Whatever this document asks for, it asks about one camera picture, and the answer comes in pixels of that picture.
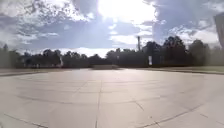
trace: pavement joint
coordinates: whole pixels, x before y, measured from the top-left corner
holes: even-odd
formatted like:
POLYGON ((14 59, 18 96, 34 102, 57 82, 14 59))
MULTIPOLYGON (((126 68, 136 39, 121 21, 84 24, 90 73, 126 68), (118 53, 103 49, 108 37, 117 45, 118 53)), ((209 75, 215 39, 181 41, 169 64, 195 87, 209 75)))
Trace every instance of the pavement joint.
POLYGON ((37 124, 37 123, 33 123, 33 122, 29 122, 29 121, 26 121, 26 120, 23 120, 23 119, 19 119, 19 118, 10 116, 10 115, 5 114, 5 113, 3 113, 3 115, 4 115, 4 116, 7 116, 7 117, 9 117, 9 118, 12 118, 12 119, 14 119, 14 120, 24 122, 24 123, 26 123, 26 124, 35 125, 35 126, 40 127, 40 128, 48 128, 48 127, 46 127, 46 126, 43 126, 43 125, 40 125, 40 124, 37 124))

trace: sun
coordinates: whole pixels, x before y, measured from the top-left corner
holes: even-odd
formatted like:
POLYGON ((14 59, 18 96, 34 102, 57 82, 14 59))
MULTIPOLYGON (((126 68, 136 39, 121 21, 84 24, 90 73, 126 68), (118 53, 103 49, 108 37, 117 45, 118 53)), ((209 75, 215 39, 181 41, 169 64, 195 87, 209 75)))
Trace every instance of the sun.
POLYGON ((104 18, 141 24, 156 20, 156 8, 153 3, 143 0, 99 0, 98 12, 104 18))

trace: concrete slab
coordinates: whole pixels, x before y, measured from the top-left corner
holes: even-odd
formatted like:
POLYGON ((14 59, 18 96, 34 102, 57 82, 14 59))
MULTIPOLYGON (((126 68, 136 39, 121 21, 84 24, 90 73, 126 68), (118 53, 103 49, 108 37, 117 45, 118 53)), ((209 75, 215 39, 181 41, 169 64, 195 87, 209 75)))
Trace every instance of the concrete slab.
POLYGON ((224 128, 223 83, 134 69, 0 77, 0 127, 224 128))

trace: blue sky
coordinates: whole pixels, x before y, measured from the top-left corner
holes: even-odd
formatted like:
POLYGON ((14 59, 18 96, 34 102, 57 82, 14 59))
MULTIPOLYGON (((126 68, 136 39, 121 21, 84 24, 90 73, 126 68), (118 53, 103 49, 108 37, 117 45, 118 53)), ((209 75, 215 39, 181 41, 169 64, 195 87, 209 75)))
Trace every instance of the blue sky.
POLYGON ((213 16, 223 0, 1 0, 0 43, 19 51, 46 48, 104 56, 171 35, 186 44, 218 44, 213 16))

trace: concrete plaza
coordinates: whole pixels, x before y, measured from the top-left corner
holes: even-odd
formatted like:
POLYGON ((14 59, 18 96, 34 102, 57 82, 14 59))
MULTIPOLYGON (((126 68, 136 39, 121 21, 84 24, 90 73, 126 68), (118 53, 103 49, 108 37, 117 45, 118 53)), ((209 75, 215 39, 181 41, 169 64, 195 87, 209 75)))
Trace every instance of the concrete plaza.
POLYGON ((0 128, 224 128, 224 76, 71 70, 0 77, 0 128))

